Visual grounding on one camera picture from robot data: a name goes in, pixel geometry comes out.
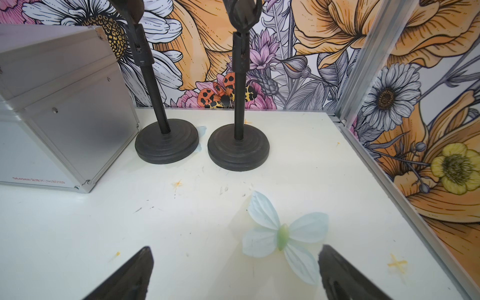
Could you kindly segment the black stand pole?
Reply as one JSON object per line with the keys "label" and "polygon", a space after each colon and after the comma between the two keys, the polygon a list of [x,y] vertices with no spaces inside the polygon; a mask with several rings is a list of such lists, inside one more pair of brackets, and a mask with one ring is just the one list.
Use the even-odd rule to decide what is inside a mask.
{"label": "black stand pole", "polygon": [[160,89],[153,69],[155,60],[148,45],[144,27],[140,24],[145,5],[142,1],[112,0],[109,2],[127,23],[126,31],[134,62],[141,69],[161,133],[167,135],[171,132],[171,128],[161,102]]}

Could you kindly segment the black round stand base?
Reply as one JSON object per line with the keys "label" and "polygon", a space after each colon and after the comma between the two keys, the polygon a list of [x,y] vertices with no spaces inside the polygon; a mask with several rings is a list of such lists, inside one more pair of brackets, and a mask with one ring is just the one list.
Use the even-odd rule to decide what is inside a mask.
{"label": "black round stand base", "polygon": [[260,167],[270,153],[270,143],[258,128],[244,126],[241,140],[235,138],[235,125],[219,127],[207,143],[209,157],[219,167],[229,171],[251,171]]}

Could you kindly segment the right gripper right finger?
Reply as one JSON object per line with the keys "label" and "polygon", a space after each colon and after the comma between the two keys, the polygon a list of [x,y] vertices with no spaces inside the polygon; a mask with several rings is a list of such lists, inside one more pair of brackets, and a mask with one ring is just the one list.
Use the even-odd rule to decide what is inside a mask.
{"label": "right gripper right finger", "polygon": [[328,244],[319,253],[318,265],[329,300],[391,300],[391,297]]}

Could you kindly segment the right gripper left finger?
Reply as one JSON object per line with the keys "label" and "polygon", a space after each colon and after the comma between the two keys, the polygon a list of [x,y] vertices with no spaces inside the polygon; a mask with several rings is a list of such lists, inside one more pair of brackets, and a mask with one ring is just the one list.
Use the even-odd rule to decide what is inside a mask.
{"label": "right gripper left finger", "polygon": [[141,248],[85,300],[145,300],[154,259],[149,246]]}

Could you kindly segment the black microphone clip pole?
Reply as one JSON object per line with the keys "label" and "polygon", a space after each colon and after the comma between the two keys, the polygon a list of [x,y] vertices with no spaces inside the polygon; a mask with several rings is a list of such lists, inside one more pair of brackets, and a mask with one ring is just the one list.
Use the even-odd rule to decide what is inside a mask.
{"label": "black microphone clip pole", "polygon": [[250,30],[256,25],[262,13],[262,1],[225,1],[232,34],[232,70],[235,73],[234,137],[244,137],[246,73],[250,70]]}

